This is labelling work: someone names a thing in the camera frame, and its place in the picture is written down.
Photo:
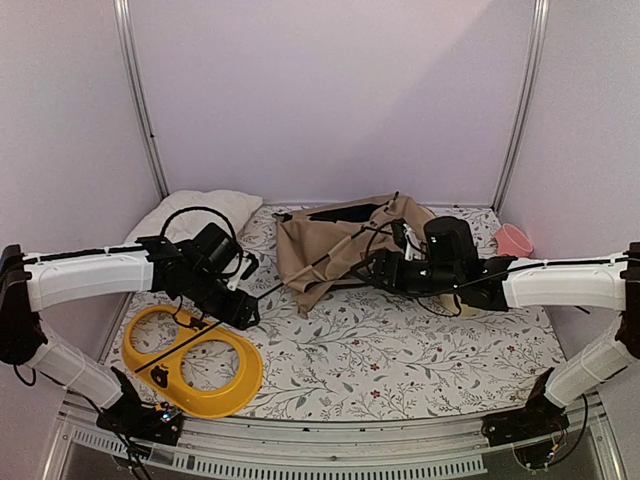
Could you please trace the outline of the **black tent pole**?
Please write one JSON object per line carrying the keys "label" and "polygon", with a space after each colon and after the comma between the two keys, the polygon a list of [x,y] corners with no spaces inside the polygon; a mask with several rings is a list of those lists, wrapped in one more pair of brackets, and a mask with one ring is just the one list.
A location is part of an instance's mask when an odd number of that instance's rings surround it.
{"label": "black tent pole", "polygon": [[[334,250],[337,250],[339,245],[342,245],[343,243],[346,245],[346,244],[348,244],[351,241],[355,240],[355,238],[357,238],[358,236],[360,236],[361,234],[363,234],[363,233],[365,233],[367,231],[373,232],[372,236],[370,237],[370,240],[373,240],[379,233],[381,233],[381,231],[383,231],[383,229],[385,228],[386,225],[387,224],[383,224],[381,226],[378,226],[377,228],[373,228],[371,226],[366,226],[366,225],[361,227],[361,229],[358,230],[355,234],[353,234],[351,236],[348,236],[346,240],[341,241],[338,245],[336,245],[329,252],[327,252],[323,256],[317,258],[314,262],[311,263],[310,266],[311,267],[315,267],[315,266],[319,265],[325,259],[329,258],[331,256],[331,252],[333,252]],[[146,369],[148,369],[152,365],[155,365],[155,364],[161,362],[163,359],[165,359],[165,358],[167,358],[169,356],[172,356],[177,351],[189,346],[191,343],[194,343],[196,340],[199,340],[205,334],[214,331],[218,326],[220,326],[223,323],[224,324],[228,324],[228,325],[230,325],[230,326],[232,326],[234,328],[239,328],[240,330],[246,330],[247,328],[256,326],[261,320],[260,314],[259,314],[259,309],[258,309],[259,308],[258,307],[259,301],[264,299],[268,295],[270,295],[272,292],[275,292],[275,291],[279,290],[281,287],[283,287],[285,285],[285,283],[286,282],[280,282],[275,287],[271,288],[271,290],[267,291],[266,293],[262,294],[259,297],[252,297],[252,296],[247,297],[250,300],[247,305],[245,305],[245,303],[246,303],[245,300],[240,302],[238,304],[238,308],[236,308],[236,310],[234,311],[234,316],[232,318],[232,320],[234,320],[234,322],[236,320],[238,320],[238,322],[229,323],[229,322],[226,322],[225,319],[219,318],[217,323],[211,324],[208,327],[206,327],[206,328],[204,328],[202,330],[199,330],[197,333],[195,333],[191,337],[188,337],[186,340],[181,341],[180,343],[170,347],[168,350],[165,350],[163,353],[159,354],[155,358],[147,361],[142,366],[136,368],[134,370],[134,373],[140,374],[141,372],[145,371]]]}

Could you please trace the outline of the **beige fabric pet tent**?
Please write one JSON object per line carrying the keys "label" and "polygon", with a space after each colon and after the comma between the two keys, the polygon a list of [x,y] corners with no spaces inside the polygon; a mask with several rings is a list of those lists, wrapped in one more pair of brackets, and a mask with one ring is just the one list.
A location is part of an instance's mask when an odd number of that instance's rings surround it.
{"label": "beige fabric pet tent", "polygon": [[274,216],[277,270],[304,319],[331,290],[354,288],[350,269],[379,250],[397,251],[389,222],[408,224],[419,240],[436,214],[399,193],[358,199]]}

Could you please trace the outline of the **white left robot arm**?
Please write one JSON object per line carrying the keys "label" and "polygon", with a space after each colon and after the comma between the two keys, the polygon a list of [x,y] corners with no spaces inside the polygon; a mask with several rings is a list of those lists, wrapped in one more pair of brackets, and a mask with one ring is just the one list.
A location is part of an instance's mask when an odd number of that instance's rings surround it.
{"label": "white left robot arm", "polygon": [[126,433],[141,433],[149,415],[125,380],[42,324],[41,311],[102,295],[163,292],[246,330],[260,320],[258,300],[238,284],[257,266],[256,257],[214,223],[178,243],[157,235],[56,254],[25,254],[10,245],[1,255],[1,361],[55,379],[96,406],[110,408],[111,419]]}

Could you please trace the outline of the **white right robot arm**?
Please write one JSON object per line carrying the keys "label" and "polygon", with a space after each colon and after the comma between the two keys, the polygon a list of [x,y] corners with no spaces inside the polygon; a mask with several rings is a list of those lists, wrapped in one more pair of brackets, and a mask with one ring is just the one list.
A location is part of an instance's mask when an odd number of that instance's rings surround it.
{"label": "white right robot arm", "polygon": [[469,224],[438,217],[414,238],[394,221],[397,248],[367,251],[350,273],[373,287],[412,300],[453,295],[480,310],[526,306],[591,306],[620,314],[596,340],[542,374],[517,415],[517,427],[537,436],[556,412],[639,359],[639,245],[622,253],[587,259],[531,260],[514,256],[483,259]]}

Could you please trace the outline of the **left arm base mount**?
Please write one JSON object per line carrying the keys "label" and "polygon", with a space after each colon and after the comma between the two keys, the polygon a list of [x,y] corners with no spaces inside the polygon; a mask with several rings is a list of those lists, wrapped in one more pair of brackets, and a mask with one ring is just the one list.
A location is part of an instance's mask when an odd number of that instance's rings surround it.
{"label": "left arm base mount", "polygon": [[123,437],[176,446],[184,424],[183,415],[178,413],[165,421],[165,411],[146,405],[123,372],[115,367],[111,372],[119,382],[120,396],[112,406],[101,408],[96,426]]}

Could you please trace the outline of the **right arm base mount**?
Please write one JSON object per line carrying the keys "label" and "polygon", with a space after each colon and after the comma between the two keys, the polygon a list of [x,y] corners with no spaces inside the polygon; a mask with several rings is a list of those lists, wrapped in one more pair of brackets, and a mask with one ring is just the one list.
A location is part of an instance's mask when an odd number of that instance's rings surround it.
{"label": "right arm base mount", "polygon": [[490,446],[524,441],[569,427],[565,408],[556,406],[544,396],[552,372],[553,368],[549,368],[536,379],[523,407],[482,418],[481,434]]}

